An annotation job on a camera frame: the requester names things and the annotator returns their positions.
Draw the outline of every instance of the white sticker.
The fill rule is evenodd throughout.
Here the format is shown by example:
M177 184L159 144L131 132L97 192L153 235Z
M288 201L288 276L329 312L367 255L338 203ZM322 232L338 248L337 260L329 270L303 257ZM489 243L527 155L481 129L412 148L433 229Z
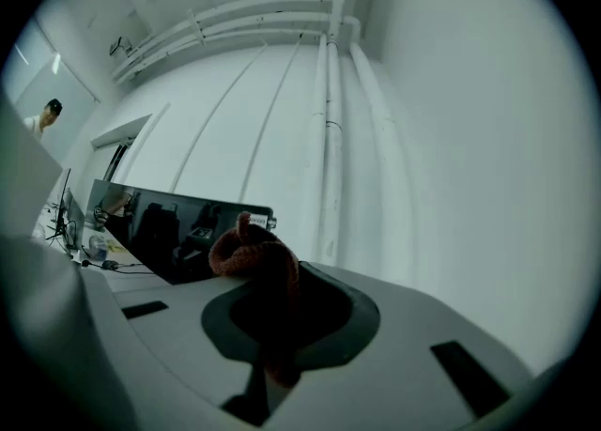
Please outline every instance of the white sticker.
M267 229L267 216L260 214L251 214L251 224L260 225Z

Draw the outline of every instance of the black rectangular slot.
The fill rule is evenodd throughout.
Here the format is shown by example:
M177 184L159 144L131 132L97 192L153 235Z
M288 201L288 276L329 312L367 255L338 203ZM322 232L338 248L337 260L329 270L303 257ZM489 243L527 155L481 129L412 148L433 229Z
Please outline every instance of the black rectangular slot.
M457 341L430 347L476 417L509 399L507 391Z
M152 302L146 302L144 304L137 304L135 306L124 307L121 309L127 319L134 319L135 317L151 315L157 311L168 309L169 306L160 300L154 300Z

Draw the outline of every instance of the fluorescent light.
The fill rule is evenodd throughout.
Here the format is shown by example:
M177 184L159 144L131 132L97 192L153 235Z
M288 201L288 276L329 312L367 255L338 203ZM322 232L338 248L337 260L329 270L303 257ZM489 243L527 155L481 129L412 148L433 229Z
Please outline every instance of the fluorescent light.
M56 75L56 73L58 72L58 64L60 64L60 54L56 53L56 55L54 56L54 62L53 62L53 74Z
M17 44L15 44L15 49L17 49L17 52L19 53L19 55L21 56L21 59L25 62L25 64L29 65L29 62L27 62L27 59L25 58L25 56L23 55L23 53L21 52L21 49L19 49L19 46Z

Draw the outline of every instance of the white shirt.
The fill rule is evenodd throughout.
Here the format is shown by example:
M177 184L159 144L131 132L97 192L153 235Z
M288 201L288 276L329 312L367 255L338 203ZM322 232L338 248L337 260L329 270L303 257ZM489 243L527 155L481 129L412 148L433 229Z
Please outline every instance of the white shirt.
M34 115L33 117L26 117L23 120L23 124L27 127L27 130L30 131L36 139L41 139L43 130L39 128L39 115Z

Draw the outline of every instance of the black strip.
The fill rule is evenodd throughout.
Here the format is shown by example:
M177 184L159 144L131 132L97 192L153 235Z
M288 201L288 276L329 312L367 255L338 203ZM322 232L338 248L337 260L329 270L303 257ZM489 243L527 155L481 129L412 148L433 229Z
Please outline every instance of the black strip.
M157 311L162 311L163 309L168 308L169 306L167 306L167 304L164 302L154 300L152 302L146 302L145 304L124 307L121 309L121 311L123 311L123 314L127 319L134 319L135 317L151 315L152 313L156 313Z
M430 349L477 418L509 399L507 391L457 341Z

